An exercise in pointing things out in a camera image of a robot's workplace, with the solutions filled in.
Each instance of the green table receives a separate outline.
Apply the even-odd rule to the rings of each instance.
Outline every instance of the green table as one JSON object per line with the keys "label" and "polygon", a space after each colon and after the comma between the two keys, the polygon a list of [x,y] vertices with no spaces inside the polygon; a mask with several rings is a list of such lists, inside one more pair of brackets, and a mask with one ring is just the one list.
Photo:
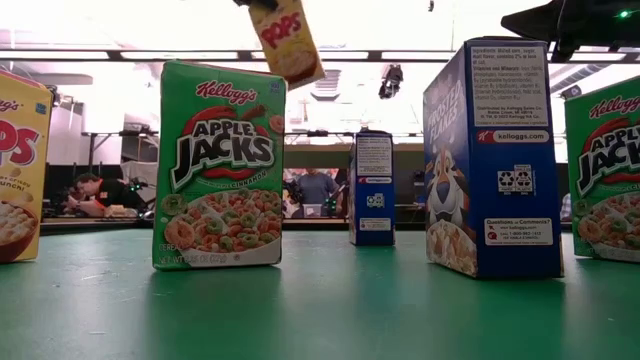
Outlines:
{"label": "green table", "polygon": [[427,263],[424,233],[359,248],[286,232],[277,267],[156,272],[151,231],[42,239],[0,266],[0,358],[638,359],[640,267],[575,260],[566,278],[476,281]]}

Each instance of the pops logo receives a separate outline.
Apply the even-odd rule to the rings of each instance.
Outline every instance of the pops logo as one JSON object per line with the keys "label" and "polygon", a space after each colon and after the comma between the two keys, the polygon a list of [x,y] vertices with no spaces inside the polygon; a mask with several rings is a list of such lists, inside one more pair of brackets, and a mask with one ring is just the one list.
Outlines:
{"label": "pops logo", "polygon": [[36,158],[35,144],[40,134],[29,128],[16,128],[8,121],[0,120],[0,166],[4,154],[9,153],[9,161],[18,166],[27,166]]}
{"label": "pops logo", "polygon": [[302,23],[300,22],[300,12],[294,12],[291,15],[284,15],[266,29],[262,30],[260,36],[273,49],[278,48],[278,42],[288,38],[294,33],[300,31]]}

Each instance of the small cereal box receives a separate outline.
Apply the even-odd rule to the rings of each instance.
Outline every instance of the small cereal box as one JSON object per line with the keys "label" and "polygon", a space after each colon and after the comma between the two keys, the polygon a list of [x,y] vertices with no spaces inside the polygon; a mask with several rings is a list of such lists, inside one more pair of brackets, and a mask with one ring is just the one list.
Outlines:
{"label": "small cereal box", "polygon": [[427,255],[478,278],[562,273],[546,45],[470,40],[424,92]]}
{"label": "small cereal box", "polygon": [[302,1],[278,0],[278,4],[276,11],[251,5],[249,14],[269,69],[284,77],[293,90],[324,78],[324,70]]}
{"label": "small cereal box", "polygon": [[53,94],[0,71],[0,263],[35,259]]}
{"label": "small cereal box", "polygon": [[359,245],[395,244],[393,138],[381,131],[355,135],[349,155],[349,239]]}
{"label": "small cereal box", "polygon": [[155,268],[280,261],[286,93],[270,74],[165,63]]}
{"label": "small cereal box", "polygon": [[565,103],[576,255],[640,262],[640,77]]}

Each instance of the cereal bowl image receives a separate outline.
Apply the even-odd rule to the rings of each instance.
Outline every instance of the cereal bowl image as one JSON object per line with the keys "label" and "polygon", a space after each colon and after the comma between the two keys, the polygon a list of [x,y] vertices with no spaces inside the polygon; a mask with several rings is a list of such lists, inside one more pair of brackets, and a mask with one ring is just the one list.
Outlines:
{"label": "cereal bowl image", "polygon": [[453,223],[440,220],[427,230],[427,255],[433,262],[475,276],[476,245]]}
{"label": "cereal bowl image", "polygon": [[0,263],[14,261],[22,254],[38,229],[38,218],[29,210],[0,202]]}
{"label": "cereal bowl image", "polygon": [[245,188],[208,194],[188,204],[169,199],[167,204],[178,209],[163,211],[180,213],[168,221],[164,237],[191,266],[224,262],[226,255],[235,263],[255,263],[267,252],[280,252],[281,201],[276,192]]}
{"label": "cereal bowl image", "polygon": [[578,234],[596,254],[622,261],[640,261],[640,192],[616,195],[589,206],[574,206],[582,215]]}

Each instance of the corn pops cereal box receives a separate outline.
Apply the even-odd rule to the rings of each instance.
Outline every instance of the corn pops cereal box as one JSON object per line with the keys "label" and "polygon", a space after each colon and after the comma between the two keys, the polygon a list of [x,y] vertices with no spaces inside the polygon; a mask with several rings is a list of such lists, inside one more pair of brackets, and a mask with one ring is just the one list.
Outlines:
{"label": "corn pops cereal box", "polygon": [[275,75],[165,63],[154,267],[280,261],[286,92]]}
{"label": "corn pops cereal box", "polygon": [[565,103],[576,255],[640,262],[640,77]]}
{"label": "corn pops cereal box", "polygon": [[0,263],[35,259],[53,94],[0,71]]}
{"label": "corn pops cereal box", "polygon": [[301,0],[278,0],[278,9],[249,7],[269,69],[293,90],[324,78],[324,69]]}

